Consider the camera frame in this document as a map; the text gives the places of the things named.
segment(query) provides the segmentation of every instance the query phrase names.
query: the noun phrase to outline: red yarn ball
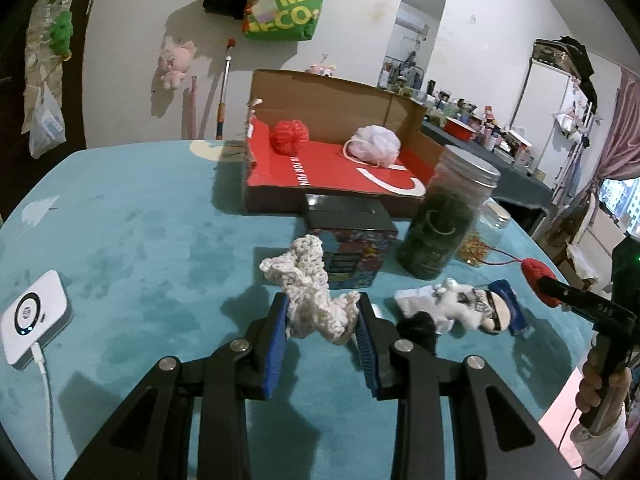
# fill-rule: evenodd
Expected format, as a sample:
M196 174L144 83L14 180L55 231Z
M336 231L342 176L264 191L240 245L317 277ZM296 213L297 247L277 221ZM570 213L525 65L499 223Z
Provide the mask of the red yarn ball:
M309 140L309 128L299 120L280 121L269 132L269 140L277 154L295 156L300 146Z
M542 292L540 292L540 289L538 288L538 280L543 276L548 276L550 278L553 278L554 280L557 279L556 275L551 269L549 269L549 267L547 267L539 260L535 260L533 258L526 258L525 260L523 260L520 264L520 267L522 268L524 277L527 279L527 283L529 283L529 286L532 288L533 292L536 293L536 296L540 298L540 301L542 301L542 303L551 307L556 307L560 303L562 303L560 300L556 300L556 298L552 298L551 296L542 294Z

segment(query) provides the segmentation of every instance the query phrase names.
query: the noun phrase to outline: plush toy figure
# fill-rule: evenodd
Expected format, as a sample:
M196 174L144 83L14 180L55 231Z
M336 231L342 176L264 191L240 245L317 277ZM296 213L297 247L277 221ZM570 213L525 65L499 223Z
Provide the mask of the plush toy figure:
M456 320L467 330L482 328L490 333L506 330L511 321L509 308L498 294L450 278L435 286L398 290L394 299L407 318L419 312L429 314L438 334L449 332Z
M328 57L329 57L328 54L322 54L322 61L318 64L314 63L309 68L307 68L305 72L310 74L333 77L337 67L335 65L327 65L324 63Z
M470 305L474 303L474 288L471 285L463 285L452 278L447 278L444 283L439 283L433 287L438 298L438 307L444 317L451 320L458 320L467 330L476 330L484 317L484 312L480 312Z
M158 66L166 72L160 78L165 90L175 90L180 86L180 81L186 77L196 50L193 41L187 41L182 45L166 48L160 53Z

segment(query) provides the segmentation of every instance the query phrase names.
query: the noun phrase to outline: white wall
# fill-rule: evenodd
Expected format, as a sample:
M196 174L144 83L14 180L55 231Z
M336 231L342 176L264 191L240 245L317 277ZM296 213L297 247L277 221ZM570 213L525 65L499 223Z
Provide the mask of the white wall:
M594 52L640 73L640 54L604 0L551 2L576 40Z
M600 159L604 142L611 128L613 113L616 109L616 95L618 94L620 78L622 77L622 71L615 63L591 52L589 53L589 59L595 70L595 74L591 77L591 82L598 94L597 114L602 117L602 120L599 126L597 124L594 125L591 133L591 146L585 150L582 156L578 191L589 183Z
M83 75L87 145L178 139L183 86L157 90L163 40L193 40L198 124L213 138L225 45L236 38L225 134L241 135L255 68L304 70L322 53L337 75L374 86L400 0L324 0L316 36L301 43L252 43L240 23L206 14L202 0L94 0ZM501 122L515 107L536 38L569 30L549 0L447 0L426 80L456 97L491 104Z

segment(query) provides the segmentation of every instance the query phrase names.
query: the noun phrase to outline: plastic bag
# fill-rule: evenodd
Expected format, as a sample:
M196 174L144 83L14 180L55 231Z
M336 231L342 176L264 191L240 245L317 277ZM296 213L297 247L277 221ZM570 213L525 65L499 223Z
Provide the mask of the plastic bag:
M65 141L65 120L62 117L62 110L47 84L43 83L38 90L36 107L31 120L29 152L33 158L40 158L43 153Z
M352 159L347 152L358 160ZM382 126L365 126L359 128L353 137L344 143L342 153L354 162L368 162L374 166L388 168L396 163L400 154L400 139Z

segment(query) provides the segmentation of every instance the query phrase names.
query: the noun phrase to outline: small glass jar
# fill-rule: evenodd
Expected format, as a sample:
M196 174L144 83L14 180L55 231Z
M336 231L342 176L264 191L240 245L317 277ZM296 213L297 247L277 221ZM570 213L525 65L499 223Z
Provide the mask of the small glass jar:
M500 178L491 164L456 146L445 147L435 170L397 256L422 280L444 270Z
M468 232L458 250L458 258L463 262L480 267L492 249L502 240L502 235L511 221L511 215L492 199L482 206L478 221Z

